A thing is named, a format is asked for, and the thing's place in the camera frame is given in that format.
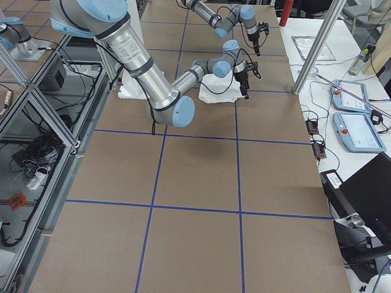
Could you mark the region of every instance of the white cloth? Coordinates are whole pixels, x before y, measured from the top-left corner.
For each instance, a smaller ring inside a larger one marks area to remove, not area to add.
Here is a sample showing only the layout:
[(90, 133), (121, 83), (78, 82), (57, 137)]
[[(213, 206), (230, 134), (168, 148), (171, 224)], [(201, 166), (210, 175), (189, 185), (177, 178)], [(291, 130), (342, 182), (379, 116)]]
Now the white cloth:
[[(202, 83), (214, 93), (222, 93), (230, 85), (232, 78), (232, 71), (230, 71), (224, 78), (218, 78), (213, 74), (207, 74), (203, 77)], [(201, 84), (199, 99), (205, 103), (234, 103), (238, 98), (243, 97), (240, 93), (239, 87), (240, 83), (233, 78), (229, 89), (220, 95), (216, 95), (211, 93), (204, 85)]]

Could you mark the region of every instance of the blue tape grid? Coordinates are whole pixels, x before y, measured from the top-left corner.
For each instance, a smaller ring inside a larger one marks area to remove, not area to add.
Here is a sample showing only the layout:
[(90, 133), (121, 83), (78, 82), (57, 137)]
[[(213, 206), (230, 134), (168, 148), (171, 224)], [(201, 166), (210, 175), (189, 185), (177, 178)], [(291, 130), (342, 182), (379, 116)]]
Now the blue tape grid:
[[(7, 10), (10, 6), (12, 6), (16, 0), (14, 0), (5, 10)], [(32, 12), (32, 10), (38, 5), (36, 3), (33, 8), (30, 9), (29, 12)], [(175, 51), (179, 52), (178, 56), (178, 64), (177, 69), (175, 73), (175, 78), (177, 78), (178, 75), (178, 68), (179, 63), (181, 59), (182, 52), (194, 52), (194, 53), (218, 53), (220, 52), (201, 52), (201, 51), (184, 51), (183, 48), (183, 40), (185, 36), (186, 31), (186, 25), (188, 20), (189, 12), (186, 12), (186, 21), (185, 23), (173, 23), (173, 24), (184, 24), (183, 29), (183, 35), (181, 39), (181, 47), (180, 50), (164, 50), (164, 49), (149, 49), (151, 51)], [(43, 26), (32, 26), (32, 27), (39, 27), (40, 29), (34, 34), (36, 36), (42, 28), (48, 27), (47, 23), (49, 20), (47, 20)], [(163, 23), (163, 22), (156, 22), (156, 21), (141, 21), (142, 23)], [(285, 55), (277, 55), (277, 54), (262, 54), (263, 56), (276, 56), (276, 57), (285, 57)], [(288, 93), (284, 91), (270, 91), (270, 90), (252, 90), (252, 92), (273, 92), (273, 93)], [(141, 281), (141, 275), (142, 275), (142, 266), (144, 263), (145, 258), (145, 251), (147, 248), (147, 242), (148, 242), (148, 235), (150, 231), (150, 224), (152, 220), (153, 215), (153, 209), (173, 209), (173, 210), (184, 210), (184, 211), (201, 211), (201, 212), (217, 212), (217, 213), (226, 213), (226, 214), (238, 214), (239, 217), (239, 237), (240, 237), (240, 255), (241, 255), (241, 284), (242, 284), (242, 293), (246, 292), (246, 280), (245, 280), (245, 271), (244, 271), (244, 243), (243, 243), (243, 214), (245, 215), (258, 215), (258, 216), (272, 216), (272, 217), (289, 217), (289, 218), (300, 218), (300, 219), (318, 219), (318, 220), (331, 220), (330, 217), (320, 217), (320, 216), (309, 216), (309, 215), (291, 215), (291, 214), (274, 214), (274, 213), (264, 213), (264, 212), (246, 212), (242, 211), (242, 203), (241, 203), (241, 179), (240, 179), (240, 157), (239, 157), (239, 141), (248, 141), (248, 142), (261, 142), (261, 143), (287, 143), (287, 144), (296, 144), (296, 145), (310, 145), (309, 143), (299, 143), (299, 142), (278, 142), (278, 141), (270, 141), (270, 140), (252, 140), (252, 139), (240, 139), (238, 136), (238, 114), (237, 114), (237, 107), (235, 103), (235, 130), (236, 130), (236, 137), (235, 138), (225, 138), (225, 137), (197, 137), (197, 136), (182, 136), (182, 135), (175, 135), (175, 134), (168, 134), (167, 133), (167, 127), (165, 128), (164, 134), (157, 134), (157, 136), (163, 136), (163, 142), (161, 145), (161, 152), (159, 157), (159, 163), (158, 163), (158, 169), (156, 172), (156, 178), (155, 178), (155, 184), (153, 188), (153, 195), (151, 204), (137, 204), (137, 203), (118, 203), (118, 202), (110, 202), (110, 201), (90, 201), (90, 200), (75, 200), (75, 199), (68, 199), (67, 202), (72, 203), (89, 203), (89, 204), (108, 204), (108, 205), (117, 205), (117, 206), (134, 206), (134, 207), (143, 207), (143, 208), (149, 208), (149, 215), (148, 215), (148, 222), (147, 222), (147, 228), (145, 231), (144, 236), (144, 243), (142, 247), (142, 255), (140, 259), (139, 264), (139, 271), (137, 274), (137, 282), (135, 287), (135, 293), (138, 293), (140, 281)], [(113, 131), (108, 129), (96, 129), (98, 132), (117, 132), (117, 133), (126, 133), (126, 134), (143, 134), (143, 135), (151, 135), (150, 133), (146, 132), (130, 132), (130, 131)], [(155, 197), (156, 197), (156, 190), (159, 182), (159, 175), (161, 170), (161, 163), (163, 160), (163, 154), (164, 154), (164, 146), (166, 142), (166, 137), (189, 137), (189, 138), (201, 138), (201, 139), (221, 139), (221, 140), (234, 140), (236, 141), (236, 164), (237, 164), (237, 173), (238, 173), (238, 203), (239, 203), (239, 211), (228, 211), (228, 210), (221, 210), (221, 209), (202, 209), (202, 208), (187, 208), (187, 207), (179, 207), (179, 206), (162, 206), (162, 205), (155, 205)]]
[[(195, 211), (195, 212), (215, 212), (221, 214), (239, 214), (239, 211), (230, 211), (228, 209), (205, 209), (205, 208), (192, 208), (187, 206), (164, 206), (160, 204), (143, 204), (143, 203), (122, 203), (118, 201), (100, 201), (100, 200), (77, 200), (74, 198), (67, 199), (68, 203), (85, 203), (85, 204), (102, 204), (108, 206), (133, 206), (136, 208), (151, 208), (154, 209), (171, 209), (179, 211)], [(249, 212), (242, 211), (242, 215), (257, 215), (263, 217), (281, 217), (281, 218), (294, 218), (294, 219), (312, 219), (312, 220), (332, 220), (332, 217), (322, 217), (319, 215), (296, 215), (296, 214), (277, 214), (273, 212)]]
[[(177, 70), (175, 72), (175, 79), (178, 77), (179, 63), (180, 63), (180, 60), (181, 60), (181, 54), (182, 54), (182, 48), (183, 48), (183, 40), (185, 38), (186, 23), (188, 22), (188, 17), (189, 17), (189, 11), (187, 10), (186, 11), (186, 21), (185, 21), (185, 25), (184, 25), (183, 33), (182, 33), (180, 52), (179, 52), (179, 55), (178, 55)], [(168, 126), (166, 126), (166, 128), (164, 130), (163, 142), (162, 142), (162, 145), (161, 145), (161, 152), (160, 152), (160, 158), (159, 158), (159, 164), (158, 164), (158, 171), (156, 172), (156, 180), (155, 180), (155, 185), (153, 187), (153, 195), (152, 195), (152, 201), (151, 201), (151, 206), (150, 206), (150, 211), (149, 211), (149, 216), (148, 216), (147, 230), (145, 232), (144, 244), (142, 246), (142, 253), (141, 253), (141, 259), (140, 259), (139, 272), (138, 272), (138, 275), (137, 275), (136, 288), (134, 289), (134, 293), (138, 293), (139, 292), (139, 286), (140, 286), (140, 280), (141, 280), (141, 274), (142, 274), (142, 265), (144, 263), (145, 250), (147, 248), (147, 241), (148, 241), (150, 223), (151, 223), (152, 213), (153, 213), (153, 208), (154, 208), (154, 203), (155, 203), (156, 190), (157, 190), (158, 182), (159, 182), (161, 162), (162, 162), (163, 154), (164, 154), (164, 145), (166, 143), (167, 129), (168, 129)]]

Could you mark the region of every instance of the metal pole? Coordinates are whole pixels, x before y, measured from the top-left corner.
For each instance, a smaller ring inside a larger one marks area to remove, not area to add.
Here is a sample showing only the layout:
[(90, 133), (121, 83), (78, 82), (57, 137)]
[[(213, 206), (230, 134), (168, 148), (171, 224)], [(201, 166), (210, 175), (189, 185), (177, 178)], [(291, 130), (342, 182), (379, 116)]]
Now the metal pole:
[(29, 79), (23, 71), (19, 68), (16, 62), (12, 59), (11, 55), (8, 54), (7, 50), (0, 44), (0, 60), (3, 61), (4, 65), (13, 73), (18, 81), (24, 86), (29, 85)]
[(313, 42), (312, 48), (308, 54), (307, 60), (304, 62), (302, 70), (294, 84), (292, 93), (298, 95), (301, 89), (304, 86), (305, 81), (307, 80), (313, 65), (315, 64), (320, 51), (323, 49), (324, 43), (326, 42), (334, 23), (337, 20), (343, 6), (345, 5), (346, 0), (333, 0), (330, 6), (330, 9), (326, 15), (326, 18), (323, 21), (323, 24), (319, 30), (318, 35), (316, 36), (315, 41)]

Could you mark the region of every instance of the cardboard floor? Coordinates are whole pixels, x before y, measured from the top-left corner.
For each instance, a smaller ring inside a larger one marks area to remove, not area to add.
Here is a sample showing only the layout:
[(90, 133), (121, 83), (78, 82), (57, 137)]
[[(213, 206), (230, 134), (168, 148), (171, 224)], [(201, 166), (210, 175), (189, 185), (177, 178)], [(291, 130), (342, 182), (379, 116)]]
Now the cardboard floor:
[[(48, 3), (1, 5), (51, 38)], [(262, 56), (233, 30), (263, 77), (249, 100), (196, 86), (192, 124), (152, 136), (145, 102), (111, 93), (29, 292), (350, 292), (274, 9), (255, 10)], [(142, 30), (170, 81), (224, 42), (173, 1), (149, 1)]]

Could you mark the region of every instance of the sticker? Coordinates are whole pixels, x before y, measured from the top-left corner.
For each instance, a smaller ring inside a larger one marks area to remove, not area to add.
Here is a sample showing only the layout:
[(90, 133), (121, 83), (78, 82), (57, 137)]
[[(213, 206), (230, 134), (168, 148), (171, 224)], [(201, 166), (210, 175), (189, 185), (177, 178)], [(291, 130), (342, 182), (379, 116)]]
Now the sticker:
[(340, 185), (342, 184), (340, 178), (338, 178), (337, 174), (335, 173), (328, 173), (326, 174), (327, 178), (329, 178), (330, 183), (335, 189), (340, 188)]
[(120, 43), (111, 45), (112, 50), (116, 53), (122, 63), (129, 63), (130, 60), (136, 57), (140, 51), (136, 44), (136, 41), (132, 37), (128, 36)]

